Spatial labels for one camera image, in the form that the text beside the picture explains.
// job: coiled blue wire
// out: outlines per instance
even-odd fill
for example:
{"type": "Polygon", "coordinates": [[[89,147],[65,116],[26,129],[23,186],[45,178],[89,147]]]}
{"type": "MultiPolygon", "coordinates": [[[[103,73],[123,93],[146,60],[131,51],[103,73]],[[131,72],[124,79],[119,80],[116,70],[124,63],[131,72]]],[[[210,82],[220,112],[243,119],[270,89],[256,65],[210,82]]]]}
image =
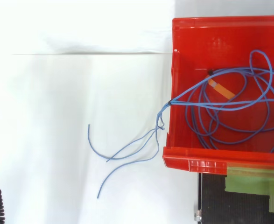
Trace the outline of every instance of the coiled blue wire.
{"type": "Polygon", "coordinates": [[[156,155],[159,153],[159,150],[160,150],[159,141],[158,141],[158,137],[157,137],[157,131],[159,129],[164,130],[164,125],[165,124],[164,124],[163,119],[162,119],[162,113],[170,105],[182,105],[182,106],[186,107],[186,110],[185,110],[185,119],[186,119],[186,122],[187,122],[188,126],[190,127],[190,129],[196,133],[196,135],[198,136],[199,141],[201,142],[201,144],[202,144],[202,146],[204,148],[214,148],[214,149],[217,149],[217,147],[214,144],[214,141],[215,142],[219,142],[219,143],[223,143],[223,144],[239,144],[239,143],[242,143],[242,142],[245,142],[245,141],[249,140],[250,138],[254,137],[255,135],[257,135],[260,132],[267,132],[267,131],[274,130],[274,127],[265,128],[265,126],[266,126],[266,124],[268,122],[269,116],[270,116],[269,102],[274,102],[274,99],[268,99],[266,97],[266,95],[267,95],[267,93],[269,91],[271,91],[273,93],[273,95],[274,95],[274,88],[272,87],[274,70],[272,68],[271,62],[270,62],[269,58],[267,57],[267,55],[264,52],[262,52],[260,50],[253,50],[250,53],[250,56],[249,56],[249,65],[250,65],[250,67],[219,69],[217,71],[214,71],[211,76],[207,77],[206,79],[202,80],[201,82],[197,83],[196,85],[190,87],[189,89],[187,89],[186,91],[184,91],[183,93],[181,93],[179,96],[177,96],[177,97],[173,98],[172,100],[170,100],[157,113],[156,121],[155,121],[155,128],[153,128],[150,131],[148,131],[141,138],[136,139],[136,140],[128,143],[127,145],[125,145],[124,147],[122,147],[119,151],[117,151],[111,157],[100,154],[92,146],[91,140],[90,140],[90,125],[88,125],[88,141],[89,141],[90,147],[92,148],[92,150],[97,155],[99,155],[100,157],[102,157],[104,159],[107,159],[106,162],[108,162],[109,160],[121,160],[121,159],[125,159],[125,158],[128,158],[130,156],[133,156],[133,155],[137,154],[139,151],[141,151],[145,147],[145,145],[149,142],[149,140],[152,138],[153,135],[155,135],[155,141],[156,141],[156,144],[157,144],[157,150],[156,150],[155,154],[152,157],[150,157],[148,159],[144,159],[144,160],[135,160],[135,161],[132,161],[132,162],[124,163],[121,166],[118,166],[114,170],[112,170],[112,172],[102,182],[102,184],[100,186],[100,189],[98,191],[97,198],[99,197],[100,192],[101,192],[101,190],[102,190],[105,182],[107,181],[107,179],[117,169],[119,169],[119,168],[121,168],[123,166],[129,165],[129,164],[133,164],[133,163],[137,163],[137,162],[149,161],[149,160],[153,159],[154,157],[156,157],[156,155]],[[261,55],[264,56],[264,58],[266,59],[267,64],[268,64],[268,70],[266,70],[266,69],[260,69],[260,68],[254,68],[253,67],[253,65],[252,65],[252,57],[253,57],[254,53],[259,53],[259,54],[261,54],[261,55]],[[235,97],[233,97],[232,99],[228,100],[227,102],[223,102],[223,103],[214,103],[214,102],[211,102],[210,99],[208,98],[207,94],[206,94],[206,91],[205,91],[207,83],[208,83],[208,80],[212,79],[214,77],[221,76],[221,75],[224,75],[224,74],[229,74],[229,73],[239,73],[240,75],[242,75],[242,77],[244,78],[244,81],[245,81],[242,90],[239,93],[237,93],[235,95],[235,97]],[[266,81],[262,77],[262,75],[265,75],[265,74],[269,74],[269,81],[266,81]],[[253,78],[255,80],[256,84],[258,85],[258,87],[260,89],[261,95],[257,99],[255,99],[255,100],[234,101],[234,102],[232,102],[234,99],[236,99],[246,89],[247,78],[248,77],[253,78]],[[262,87],[261,87],[261,85],[259,83],[259,80],[262,81],[262,82],[264,82],[267,85],[267,87],[266,87],[265,90],[262,89],[262,87]],[[199,87],[201,87],[201,89],[200,89],[200,93],[199,93],[198,102],[196,102],[196,103],[190,102],[190,100],[192,98],[192,95],[195,93],[195,91],[199,87]],[[187,94],[189,92],[190,92],[190,95],[189,95],[189,98],[188,98],[187,101],[181,101],[181,100],[179,100],[181,97],[183,97],[185,94],[187,94]],[[231,126],[228,126],[226,124],[223,124],[222,122],[219,121],[218,113],[220,111],[237,111],[237,110],[242,110],[244,108],[250,107],[250,106],[252,106],[252,105],[254,105],[256,103],[260,103],[260,102],[265,102],[266,103],[266,105],[267,105],[267,116],[266,116],[266,118],[264,120],[264,123],[261,125],[261,127],[258,130],[253,130],[252,131],[252,130],[237,129],[237,128],[233,128],[231,126]],[[239,105],[239,106],[233,107],[233,108],[226,108],[225,106],[228,106],[228,105],[239,105]],[[196,121],[194,106],[198,107],[199,123],[201,125],[201,128],[204,131],[203,133],[200,132],[199,124],[196,121]],[[192,124],[188,120],[188,107],[190,107],[191,123],[192,124]],[[202,118],[201,118],[201,108],[205,108],[206,111],[207,111],[207,113],[209,114],[209,116],[211,118],[211,121],[210,121],[210,124],[208,126],[208,129],[206,127],[204,127],[204,125],[203,125],[202,118]],[[212,128],[212,125],[213,125],[214,122],[216,123],[216,126],[212,130],[211,128],[212,128]],[[244,138],[242,140],[235,141],[235,142],[227,142],[227,141],[216,139],[215,137],[212,136],[217,131],[217,129],[218,129],[219,126],[223,126],[225,128],[228,128],[228,129],[236,131],[236,132],[244,132],[244,133],[251,133],[251,134],[248,137],[246,137],[246,138],[244,138]],[[208,137],[210,145],[212,147],[209,145],[209,143],[203,137],[208,137]],[[139,140],[141,140],[143,138],[147,138],[147,140],[146,140],[146,142],[143,144],[143,146],[139,150],[137,150],[136,152],[131,153],[131,154],[127,155],[127,156],[115,157],[118,153],[120,153],[121,151],[123,151],[129,145],[131,145],[131,144],[133,144],[133,143],[135,143],[135,142],[137,142],[137,141],[139,141],[139,140]]]}

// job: white table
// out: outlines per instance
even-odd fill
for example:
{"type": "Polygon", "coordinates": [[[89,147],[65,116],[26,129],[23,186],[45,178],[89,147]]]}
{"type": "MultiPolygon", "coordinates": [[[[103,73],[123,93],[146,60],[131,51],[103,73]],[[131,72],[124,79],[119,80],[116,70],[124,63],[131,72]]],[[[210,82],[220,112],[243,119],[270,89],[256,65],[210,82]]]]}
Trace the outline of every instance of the white table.
{"type": "MultiPolygon", "coordinates": [[[[154,127],[170,99],[172,55],[0,56],[0,188],[10,224],[185,224],[197,174],[169,169],[156,151],[105,162],[154,127]]],[[[169,110],[164,113],[166,130],[169,110]]],[[[122,155],[136,150],[134,144],[122,155]]]]}

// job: masking tape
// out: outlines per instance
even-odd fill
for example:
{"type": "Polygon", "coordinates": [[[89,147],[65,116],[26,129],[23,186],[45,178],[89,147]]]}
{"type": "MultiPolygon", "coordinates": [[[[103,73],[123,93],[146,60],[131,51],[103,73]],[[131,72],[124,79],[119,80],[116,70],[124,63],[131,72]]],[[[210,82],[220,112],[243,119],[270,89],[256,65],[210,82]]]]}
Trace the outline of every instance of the masking tape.
{"type": "Polygon", "coordinates": [[[215,91],[217,91],[218,93],[220,93],[221,95],[223,95],[224,97],[226,97],[227,99],[231,99],[233,97],[235,97],[235,94],[233,92],[230,92],[228,89],[226,89],[224,86],[222,86],[219,83],[216,83],[215,81],[213,81],[212,79],[208,80],[208,84],[210,86],[212,86],[214,88],[215,91]]]}

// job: white surface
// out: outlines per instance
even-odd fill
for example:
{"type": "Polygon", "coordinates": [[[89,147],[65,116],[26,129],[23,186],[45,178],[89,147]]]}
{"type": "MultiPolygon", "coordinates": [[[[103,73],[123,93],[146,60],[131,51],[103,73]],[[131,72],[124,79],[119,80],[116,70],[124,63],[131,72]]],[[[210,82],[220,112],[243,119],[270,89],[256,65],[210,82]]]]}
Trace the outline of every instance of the white surface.
{"type": "MultiPolygon", "coordinates": [[[[197,175],[112,155],[155,125],[170,99],[171,55],[0,57],[0,188],[9,224],[191,224],[197,175]]],[[[169,110],[164,113],[166,129],[169,110]]],[[[161,147],[166,131],[159,132],[161,147]]],[[[139,144],[129,148],[135,150],[139,144]]]]}
{"type": "Polygon", "coordinates": [[[0,0],[0,52],[172,53],[175,17],[274,15],[274,0],[0,0]]]}

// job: blue cable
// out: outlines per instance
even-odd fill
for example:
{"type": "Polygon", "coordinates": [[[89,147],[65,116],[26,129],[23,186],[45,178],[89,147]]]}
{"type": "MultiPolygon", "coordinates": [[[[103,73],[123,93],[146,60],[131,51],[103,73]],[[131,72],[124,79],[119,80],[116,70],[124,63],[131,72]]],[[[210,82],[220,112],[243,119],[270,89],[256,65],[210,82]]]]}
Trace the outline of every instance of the blue cable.
{"type": "Polygon", "coordinates": [[[100,157],[107,159],[106,162],[108,162],[109,160],[121,160],[121,159],[125,159],[128,158],[130,156],[133,156],[135,154],[137,154],[139,151],[141,151],[145,145],[149,142],[149,140],[152,138],[153,135],[155,135],[155,141],[157,144],[157,150],[155,152],[155,154],[148,158],[148,159],[143,159],[143,160],[135,160],[132,162],[128,162],[128,163],[124,163],[121,166],[116,167],[102,182],[99,192],[98,192],[98,196],[99,197],[101,190],[106,182],[106,180],[111,176],[112,173],[114,173],[117,169],[129,165],[129,164],[133,164],[133,163],[137,163],[137,162],[144,162],[144,161],[148,161],[151,160],[153,158],[156,157],[156,155],[159,153],[160,147],[159,147],[159,142],[158,142],[158,138],[157,138],[157,131],[159,129],[164,130],[164,122],[162,119],[162,113],[164,112],[164,110],[166,110],[168,107],[170,107],[171,105],[182,105],[185,106],[185,119],[187,122],[187,125],[190,127],[190,129],[196,133],[200,143],[202,144],[202,146],[204,148],[207,149],[217,149],[215,142],[220,142],[223,144],[228,144],[228,145],[232,145],[232,144],[239,144],[242,142],[245,142],[247,140],[249,140],[250,138],[254,137],[255,135],[257,135],[260,132],[267,132],[267,131],[272,131],[274,130],[274,127],[271,128],[265,128],[268,120],[269,120],[269,116],[270,116],[270,106],[269,106],[269,102],[274,102],[274,98],[268,99],[267,98],[267,93],[269,91],[271,91],[274,95],[274,88],[272,87],[272,81],[273,81],[273,76],[274,76],[274,70],[272,68],[271,62],[269,60],[269,58],[267,57],[267,55],[260,51],[260,50],[253,50],[250,53],[249,56],[249,67],[242,67],[242,68],[230,68],[230,69],[219,69],[213,72],[213,74],[207,78],[205,78],[204,80],[202,80],[201,82],[197,83],[196,85],[190,87],[189,89],[187,89],[186,91],[184,91],[183,93],[181,93],[180,95],[178,95],[177,97],[173,98],[172,100],[170,100],[168,103],[166,103],[162,109],[157,113],[156,116],[156,121],[155,121],[155,128],[151,129],[150,131],[148,131],[144,136],[142,136],[139,139],[136,139],[130,143],[128,143],[127,145],[125,145],[124,147],[122,147],[119,151],[117,151],[113,156],[109,157],[109,156],[105,156],[100,154],[98,151],[96,151],[94,149],[94,147],[91,144],[91,140],[90,140],[90,125],[88,125],[88,141],[90,144],[90,147],[92,148],[92,150],[99,155],[100,157]],[[268,64],[268,70],[266,69],[260,69],[260,68],[254,68],[252,65],[252,57],[254,53],[258,53],[264,56],[264,58],[267,61],[268,64]],[[208,84],[208,80],[217,77],[217,76],[221,76],[224,74],[229,74],[229,73],[239,73],[240,75],[242,75],[242,77],[244,78],[244,85],[241,89],[240,92],[238,92],[232,99],[229,99],[227,102],[223,102],[223,103],[216,103],[216,102],[211,102],[210,99],[208,98],[207,94],[206,94],[206,86],[208,84]],[[262,75],[265,74],[269,74],[269,81],[266,81],[262,75]],[[246,101],[233,101],[235,100],[240,94],[243,93],[243,91],[246,89],[247,86],[247,79],[248,78],[253,78],[256,82],[256,84],[258,85],[259,89],[260,89],[260,96],[257,99],[254,100],[246,100],[246,101]],[[263,83],[265,83],[267,85],[266,89],[263,90],[263,88],[261,87],[259,80],[261,80],[263,83]],[[199,92],[199,97],[198,97],[198,102],[191,102],[192,96],[194,95],[194,93],[200,89],[199,92]],[[181,101],[180,98],[183,97],[185,94],[190,93],[188,100],[187,101],[181,101]],[[263,122],[263,124],[260,126],[260,128],[258,130],[242,130],[242,129],[237,129],[231,126],[228,126],[224,123],[222,123],[219,120],[219,116],[218,113],[221,111],[237,111],[237,110],[242,110],[245,108],[248,108],[256,103],[266,103],[267,106],[267,116],[263,122]],[[194,107],[198,107],[198,118],[199,118],[199,123],[197,123],[197,119],[196,119],[196,115],[195,115],[195,110],[194,107]],[[208,125],[208,127],[206,128],[203,124],[202,121],[202,117],[201,117],[201,108],[204,108],[209,117],[210,117],[210,123],[208,125]],[[188,120],[188,110],[190,110],[190,117],[191,117],[191,123],[188,120]],[[216,126],[214,127],[214,129],[212,130],[213,124],[214,122],[216,123],[216,126]],[[227,141],[223,141],[223,140],[219,140],[216,139],[215,137],[213,137],[212,135],[217,131],[217,129],[222,126],[225,127],[227,129],[236,131],[236,132],[243,132],[243,133],[249,133],[250,135],[242,140],[238,140],[235,142],[227,142],[227,141]],[[149,136],[146,140],[146,142],[143,144],[143,146],[135,151],[134,153],[128,154],[126,156],[123,157],[117,157],[115,158],[115,156],[120,153],[121,151],[123,151],[124,149],[126,149],[129,145],[140,141],[141,139],[146,138],[147,136],[149,136]],[[205,140],[204,137],[208,137],[209,143],[205,140]]]}

